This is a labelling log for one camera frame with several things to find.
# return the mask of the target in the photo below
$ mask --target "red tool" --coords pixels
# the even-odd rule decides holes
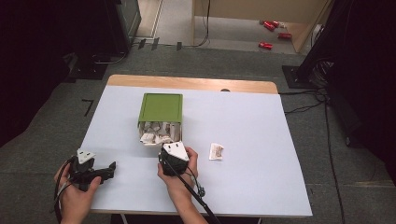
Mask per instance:
[[[279,33],[279,34],[277,34],[277,38],[291,39],[291,34],[289,34],[289,33]]]
[[[275,28],[279,27],[279,21],[270,21],[270,22],[275,26]]]
[[[259,48],[262,48],[262,49],[272,49],[272,44],[269,44],[269,43],[266,43],[266,42],[260,42],[260,44],[259,44]]]
[[[274,31],[275,30],[275,26],[269,21],[265,21],[264,22],[264,27],[267,28],[270,31]]]

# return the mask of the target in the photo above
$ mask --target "black cable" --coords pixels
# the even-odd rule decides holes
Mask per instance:
[[[334,170],[334,163],[333,163],[333,159],[332,159],[332,143],[331,143],[331,140],[330,140],[330,126],[329,126],[329,118],[328,118],[328,115],[327,115],[327,105],[328,105],[328,103],[326,102],[324,104],[324,114],[325,114],[325,117],[326,117],[327,145],[329,147],[330,165],[332,167],[332,177],[334,178],[335,189],[337,190],[338,202],[340,203],[341,220],[342,220],[342,223],[345,224],[346,221],[345,221],[345,215],[344,215],[344,206],[343,206],[343,202],[342,202],[342,199],[341,199],[340,188],[338,186],[337,175],[336,175],[335,170]]]
[[[94,63],[98,63],[98,64],[113,64],[113,63],[119,63],[122,59],[124,59],[126,56],[126,53],[123,53],[123,55],[121,56],[120,59],[113,61],[113,62],[97,62],[97,61],[93,61]]]
[[[318,106],[318,105],[321,105],[321,104],[324,103],[324,112],[325,112],[325,118],[326,118],[326,130],[327,130],[327,145],[328,145],[328,149],[329,149],[330,165],[332,167],[332,177],[334,179],[335,189],[337,191],[338,202],[340,203],[342,224],[345,224],[346,222],[345,222],[344,206],[343,206],[343,202],[342,202],[342,199],[341,199],[341,193],[340,193],[340,189],[339,189],[338,179],[337,179],[337,175],[335,173],[334,163],[333,163],[333,158],[332,158],[332,142],[331,142],[331,138],[330,138],[329,116],[327,114],[327,105],[329,103],[328,103],[327,94],[325,94],[323,92],[320,92],[319,90],[320,89],[314,91],[314,92],[316,92],[316,94],[314,94],[314,95],[315,95],[315,97],[318,100],[318,104],[317,105],[311,105],[311,106],[304,106],[304,107],[301,107],[301,108],[307,108],[306,110],[308,110],[308,109],[311,109],[311,108],[313,108],[315,106]],[[297,94],[308,94],[308,93],[310,94],[311,92],[312,91],[284,92],[283,94],[284,95],[297,95]],[[322,96],[322,97],[324,97],[324,99],[320,100],[318,98],[318,96]]]
[[[312,109],[312,108],[314,108],[314,107],[316,107],[318,105],[321,105],[321,104],[323,104],[323,102],[319,102],[316,105],[306,105],[306,106],[298,107],[298,108],[295,108],[295,109],[293,109],[291,111],[285,112],[285,115],[292,114],[292,113],[303,113],[303,112],[305,112],[307,110],[310,110],[310,109]]]
[[[349,25],[350,12],[352,11],[352,6],[353,6],[354,3],[355,3],[355,0],[352,0],[352,2],[350,3],[350,6],[349,6],[349,11],[348,11],[347,16],[346,16],[346,29],[344,31],[343,46],[346,44],[346,41],[347,41],[347,27]]]
[[[56,197],[56,199],[54,200],[54,205],[53,205],[53,208],[49,211],[50,213],[52,213],[52,212],[54,212],[55,211],[55,206],[57,206],[57,204],[58,204],[58,202],[59,202],[59,199],[61,198],[61,194],[64,192],[64,190],[65,189],[67,189],[70,185],[72,185],[71,183],[70,184],[68,184],[68,185],[66,185],[63,189],[61,189],[61,191],[58,193],[58,196]]]
[[[199,45],[185,46],[185,48],[201,47],[209,39],[209,15],[210,15],[210,0],[209,0],[209,3],[207,4],[206,24],[204,23],[204,27],[206,28],[206,35],[205,35],[204,39],[202,40],[202,42]]]
[[[202,197],[205,196],[205,189],[201,187],[201,184],[198,182],[198,178],[195,176],[194,172],[190,169],[190,167],[187,167],[187,169],[189,169],[190,172],[192,173],[192,177],[194,178],[195,184],[197,185],[198,188],[198,195],[202,199]]]
[[[212,218],[215,223],[221,224],[215,214],[210,210],[209,206],[202,200],[202,198],[194,191],[194,189],[176,172],[176,170],[172,167],[172,165],[167,161],[167,159],[163,158],[165,164],[171,168],[172,172],[177,176],[181,182],[183,182],[184,187],[190,192],[190,194],[195,198],[195,200],[205,209],[207,214]]]
[[[311,48],[312,48],[312,36],[314,35],[314,32],[311,34]]]
[[[314,107],[316,107],[318,105],[323,104],[326,101],[326,96],[327,95],[325,93],[323,93],[323,92],[320,92],[320,90],[322,90],[322,89],[323,88],[317,89],[317,90],[314,90],[314,91],[281,92],[280,93],[281,95],[298,95],[298,94],[314,95],[315,98],[318,100],[318,103],[315,104],[315,105],[306,105],[306,106],[298,107],[298,108],[295,108],[295,109],[293,109],[291,111],[285,112],[285,115],[288,115],[288,114],[291,114],[291,113],[302,113],[302,112],[305,112],[305,111],[307,111],[309,109],[312,109],[312,108],[314,108]],[[319,96],[324,97],[324,99],[320,100],[318,98]]]
[[[369,179],[369,182],[374,179],[375,173],[376,173],[376,165],[375,165],[375,161],[374,161],[374,171],[373,171],[372,177]]]
[[[55,205],[53,208],[54,208],[58,223],[61,223],[61,221],[62,221],[62,214],[61,214],[61,210],[59,208],[59,198],[58,198],[59,184],[61,182],[61,177],[62,177],[62,174],[64,173],[64,169],[66,168],[67,164],[69,164],[70,162],[71,162],[71,159],[67,160],[64,163],[64,165],[62,166],[62,169],[61,169],[60,173],[58,174],[58,178],[56,180],[55,191],[53,194],[53,200],[55,201]]]

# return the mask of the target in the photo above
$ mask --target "finger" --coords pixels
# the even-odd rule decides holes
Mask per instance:
[[[198,153],[190,147],[186,147],[186,151],[190,155],[189,168],[194,172],[195,176],[198,176]]]
[[[90,187],[87,190],[87,193],[93,197],[93,194],[96,192],[96,190],[99,188],[100,182],[102,181],[102,177],[97,176],[91,181]]]
[[[196,153],[195,151],[194,151],[194,149],[192,149],[191,147],[185,147],[186,148],[186,151],[187,151],[187,154],[189,155],[189,158],[190,157],[198,157],[198,153]]]
[[[157,176],[163,179],[163,166],[160,163],[158,163],[157,166],[158,166]]]
[[[56,172],[55,177],[53,177],[53,180],[55,181],[55,183],[56,183],[56,181],[58,181],[59,173],[61,172],[63,167],[64,167],[64,164],[62,165],[61,168],[59,168],[58,172]],[[69,168],[70,168],[70,163],[67,163],[66,167],[64,167],[64,171],[62,172],[62,177],[66,177],[66,178],[68,177]]]

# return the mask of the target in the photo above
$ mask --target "table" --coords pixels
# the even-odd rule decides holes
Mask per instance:
[[[159,150],[139,142],[137,119],[145,92],[183,94],[183,143],[199,153],[198,180],[205,187],[204,201],[215,214],[312,216],[274,83],[122,75],[107,82],[81,145],[96,154],[95,169],[117,162],[114,178],[95,194],[93,212],[176,213],[157,176]],[[223,161],[208,159],[211,143],[225,147]]]
[[[209,0],[192,0],[192,42],[195,16],[207,15]],[[210,3],[210,17],[256,21],[283,21],[292,34],[296,52],[300,52],[317,24],[330,14],[332,0],[215,0]]]

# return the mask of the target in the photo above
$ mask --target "green box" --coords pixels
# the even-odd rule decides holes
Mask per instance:
[[[181,123],[183,117],[183,95],[145,93],[140,108],[140,121],[168,121]]]
[[[140,108],[138,130],[145,146],[158,146],[159,139],[181,141],[183,95],[174,93],[145,93]]]

